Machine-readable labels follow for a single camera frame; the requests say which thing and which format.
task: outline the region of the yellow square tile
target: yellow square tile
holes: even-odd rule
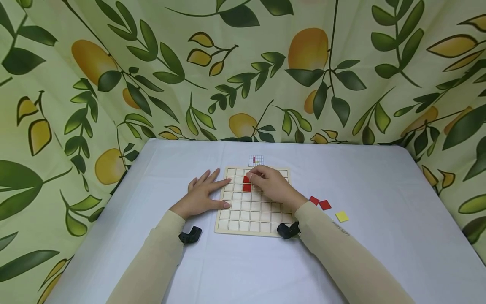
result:
[[[340,223],[349,221],[349,217],[346,215],[344,211],[336,213],[336,217]]]

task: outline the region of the white table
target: white table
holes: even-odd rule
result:
[[[395,146],[150,140],[47,303],[105,303],[150,229],[206,169],[249,155],[288,167],[293,186],[345,211],[342,226],[417,303],[484,303],[486,268],[406,150]],[[216,212],[185,247],[164,303],[345,303],[300,240],[214,233]]]

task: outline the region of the left hand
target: left hand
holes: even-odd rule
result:
[[[187,220],[188,217],[201,214],[211,209],[227,209],[230,204],[222,200],[209,198],[211,192],[227,185],[231,179],[214,182],[219,174],[219,169],[214,172],[207,170],[199,179],[193,179],[188,187],[187,194],[169,210]]]

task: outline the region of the sleeve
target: sleeve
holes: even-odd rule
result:
[[[295,217],[300,238],[350,304],[405,304],[412,298],[365,247],[310,201]]]
[[[168,210],[111,292],[107,304],[160,304],[179,265],[185,220]]]

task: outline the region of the hand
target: hand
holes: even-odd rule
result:
[[[169,210],[176,213],[183,219],[198,215],[211,209],[226,209],[230,207],[225,201],[213,200],[209,194],[227,185],[231,179],[214,182],[219,174],[219,169],[210,174],[207,170],[199,179],[193,179],[187,186],[187,194],[175,203]]]
[[[308,199],[294,189],[279,171],[258,165],[246,174],[250,182],[259,186],[270,199],[288,206],[293,211],[299,209]]]

